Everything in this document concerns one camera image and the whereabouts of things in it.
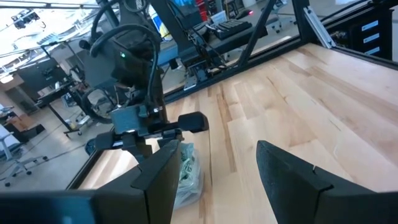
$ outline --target office chair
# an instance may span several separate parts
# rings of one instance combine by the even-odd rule
[[[37,164],[37,163],[39,163],[39,159],[43,159],[44,161],[48,160],[47,156],[31,157],[31,158],[28,158],[28,159],[26,159],[24,161],[17,160],[12,155],[11,151],[15,150],[16,147],[22,147],[23,143],[16,144],[15,146],[13,146],[13,149],[8,148],[8,146],[6,144],[6,138],[11,136],[12,134],[14,134],[14,133],[11,132],[11,133],[8,133],[7,135],[3,136],[3,137],[0,137],[0,142],[1,142],[2,147],[4,149],[4,153],[6,154],[7,161],[14,161],[15,164],[16,164],[15,168],[11,171],[11,173],[5,179],[5,184],[4,185],[6,187],[11,186],[10,179],[11,179],[11,177],[16,177],[19,170],[25,170],[27,175],[31,175],[32,174],[32,171],[30,171],[28,168],[26,168],[25,165],[27,165],[27,164],[29,164],[31,162],[34,162],[34,163]]]
[[[271,11],[271,14],[276,16],[276,19],[274,19],[273,21],[271,21],[272,19],[270,19],[270,27],[275,30],[277,34],[280,33],[280,31],[283,29],[283,23],[296,25],[296,20],[294,16],[280,17],[279,10],[286,5],[287,0],[277,0]]]

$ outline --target wooden table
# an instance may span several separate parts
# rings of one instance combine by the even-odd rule
[[[205,187],[172,223],[276,223],[257,170],[260,139],[371,190],[398,190],[397,85],[395,70],[308,44],[168,105],[171,121],[201,111],[210,123],[184,133]],[[134,165],[126,152],[105,152],[81,188]]]

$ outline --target robot workstation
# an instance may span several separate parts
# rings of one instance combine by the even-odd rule
[[[397,1],[369,1],[368,4],[324,23],[315,15],[309,5],[309,0],[292,1],[299,35],[257,51],[253,51],[254,46],[258,38],[267,35],[264,24],[276,0],[267,1],[256,25],[228,38],[213,41],[213,45],[211,38],[209,40],[201,33],[208,27],[190,26],[189,22],[187,24],[188,19],[184,19],[183,13],[173,1],[146,0],[143,2],[145,4],[139,8],[135,6],[133,0],[97,0],[100,10],[94,19],[90,38],[80,42],[80,47],[88,56],[85,57],[84,69],[86,81],[90,87],[95,89],[117,85],[126,90],[126,100],[119,102],[108,117],[96,114],[87,106],[87,102],[83,102],[83,105],[86,105],[84,111],[87,115],[101,123],[112,123],[114,128],[96,137],[95,153],[91,155],[87,166],[76,176],[67,190],[1,193],[1,223],[170,223],[174,213],[180,166],[182,166],[183,132],[188,132],[189,135],[192,133],[192,136],[201,136],[197,140],[201,142],[205,139],[205,133],[212,135],[216,133],[214,129],[223,128],[234,129],[234,136],[232,134],[228,137],[220,135],[213,138],[220,138],[221,141],[242,138],[242,140],[235,139],[233,146],[230,147],[235,149],[241,146],[247,148],[245,149],[247,152],[254,151],[254,153],[244,154],[235,150],[235,157],[226,159],[226,164],[232,164],[231,167],[235,169],[231,173],[243,172],[243,174],[240,174],[236,180],[229,175],[224,179],[224,185],[217,184],[221,182],[221,177],[217,179],[216,175],[211,176],[211,174],[220,176],[222,172],[230,173],[229,168],[225,169],[228,171],[220,168],[223,165],[223,157],[227,157],[226,154],[214,154],[216,157],[208,156],[212,166],[210,166],[210,175],[205,173],[205,193],[202,194],[205,199],[198,205],[203,206],[199,208],[198,220],[201,220],[201,223],[206,223],[210,213],[218,219],[217,223],[258,223],[260,220],[264,223],[398,223],[396,212],[398,193],[394,192],[398,189],[398,185],[395,180],[392,180],[396,178],[389,175],[396,170],[395,165],[391,165],[394,158],[391,158],[393,162],[390,162],[386,159],[388,156],[365,152],[365,149],[372,151],[377,143],[367,144],[364,143],[365,140],[362,140],[373,133],[372,130],[377,129],[376,122],[371,125],[373,129],[367,129],[362,133],[358,131],[360,127],[350,129],[350,124],[345,125],[349,116],[353,117],[351,123],[360,119],[361,116],[368,116],[367,118],[370,119],[378,118],[380,114],[389,120],[394,120],[392,114],[395,108],[389,107],[389,112],[383,113],[383,108],[387,107],[387,100],[390,99],[390,102],[393,102],[394,98],[387,99],[388,93],[383,93],[380,97],[384,97],[384,101],[378,104],[378,98],[373,97],[372,94],[378,90],[382,91],[382,88],[375,87],[370,90],[367,86],[377,86],[382,81],[372,79],[372,84],[358,85],[351,91],[351,86],[345,85],[345,82],[339,81],[338,78],[332,79],[326,74],[333,73],[334,68],[330,66],[341,70],[346,66],[345,64],[349,63],[357,70],[361,68],[367,70],[360,72],[361,74],[367,74],[375,66],[381,73],[387,70],[386,74],[396,72],[395,63],[339,47],[336,45],[336,39],[330,34],[343,30],[358,21],[371,18],[370,15],[382,14],[380,12],[383,10],[397,5]],[[119,3],[120,19],[112,10],[117,3]],[[172,49],[162,49],[161,36],[142,13],[149,4],[158,13],[173,37],[175,46]],[[102,33],[97,30],[102,15],[105,15],[113,26],[113,29],[108,32]],[[221,54],[243,45],[246,45],[246,48],[237,61],[224,62]],[[187,79],[190,82],[175,91],[164,93],[161,79],[164,71],[159,65],[175,58],[179,58],[186,68]],[[289,66],[286,65],[287,62],[296,65]],[[320,67],[323,70],[315,66],[318,64],[321,64]],[[277,70],[286,72],[275,75]],[[263,73],[267,73],[267,80],[261,78]],[[347,73],[340,78],[354,85],[355,75],[352,74]],[[264,82],[268,83],[267,88],[262,88],[255,81],[247,81],[251,83],[251,86],[244,86],[245,91],[241,91],[241,94],[229,88],[230,85],[234,85],[235,89],[238,89],[240,83],[245,82],[242,80],[254,76],[256,80],[266,80]],[[366,77],[358,78],[359,82],[365,79]],[[329,89],[328,85],[321,85],[319,80],[331,83],[330,85],[335,88]],[[218,82],[223,82],[223,84],[216,86]],[[192,113],[178,113],[176,122],[169,121],[166,105],[184,100],[188,95],[190,96],[187,98],[192,97],[192,99],[200,97],[201,90],[206,88],[209,88],[208,92],[205,92],[208,98],[217,91],[230,94],[229,96],[220,94],[211,99],[215,99],[215,104],[229,101],[224,104],[228,104],[231,112],[223,113],[220,109],[220,112],[217,111],[214,115],[215,113],[209,112],[212,111],[213,104],[206,104],[208,107],[205,110],[209,112],[207,113],[199,110],[199,107],[192,103],[193,106],[190,106],[195,107]],[[301,94],[301,88],[309,90],[309,94]],[[309,98],[310,93],[315,94],[321,90],[325,91],[322,95],[324,98],[314,97],[312,101],[300,101],[300,99]],[[276,91],[279,91],[280,95],[267,98]],[[262,94],[262,97],[257,98],[258,102],[253,102],[253,98],[249,96],[252,92]],[[334,105],[346,103],[346,107],[352,110],[331,109],[333,105],[328,105],[327,99],[331,99],[332,96],[340,97],[340,100],[333,101]],[[278,103],[270,103],[271,100],[276,102],[276,99],[280,99]],[[82,100],[87,101],[87,96],[83,96]],[[269,112],[268,117],[261,118],[261,122],[267,122],[259,124],[261,122],[256,123],[257,120],[250,119],[259,117],[256,115],[256,109],[263,110],[272,106],[276,109]],[[372,115],[369,115],[370,112],[363,112],[353,116],[351,111],[358,108],[364,108],[363,111],[377,108],[377,113],[372,112]],[[276,115],[278,111],[283,111],[283,115]],[[348,114],[347,117],[336,119],[343,113]],[[304,123],[298,122],[296,114],[308,119]],[[224,120],[224,116],[229,117],[227,121]],[[280,126],[275,124],[277,119],[280,119]],[[260,125],[268,126],[269,129],[259,128]],[[326,131],[322,125],[329,125],[328,127],[333,125],[334,131]],[[249,130],[252,136],[246,138],[245,130]],[[275,144],[262,141],[264,138],[259,132],[263,130],[267,130],[264,131],[267,133],[267,138],[276,142]],[[338,140],[329,141],[331,136],[337,136],[335,139]],[[288,144],[280,143],[286,138],[290,139]],[[147,139],[156,139],[159,150],[153,152],[152,146],[146,142]],[[253,141],[257,143],[254,149],[247,147],[246,143],[250,145]],[[300,153],[304,153],[304,150],[311,152],[308,157],[295,151],[294,146],[300,144],[306,144],[306,148],[299,151]],[[331,153],[322,154],[319,150],[311,151],[313,146],[321,145],[325,146],[325,151],[331,149]],[[346,147],[344,150],[340,148],[337,150],[340,146]],[[97,169],[94,164],[100,162],[101,155],[122,150],[134,156],[137,161],[136,166],[117,178],[106,181],[97,189],[82,187],[90,172],[95,172],[97,179],[106,175],[105,171],[94,170]],[[253,164],[255,164],[254,169],[249,169]],[[333,169],[331,167],[334,164],[341,164],[341,166],[336,165],[335,167],[338,168]],[[376,171],[371,171],[371,167],[380,169],[380,175]],[[341,170],[345,170],[344,178],[341,177]],[[256,191],[243,187],[244,194],[233,193],[238,192],[238,190],[234,191],[238,188],[236,183],[249,186],[256,182],[262,184],[256,188]],[[209,186],[214,189],[213,196],[210,195],[211,202],[208,201],[209,195],[206,193]],[[235,202],[240,196],[242,205],[238,206]],[[253,202],[258,200],[259,203],[252,203],[255,206],[251,208],[244,207],[246,201],[251,200]],[[267,207],[271,212],[262,211]],[[223,212],[228,215],[220,218]],[[244,214],[250,212],[253,214],[250,217],[251,220],[242,218],[246,217]],[[265,217],[267,220],[259,218],[264,213],[267,213]],[[234,220],[228,219],[227,216],[234,217]]]

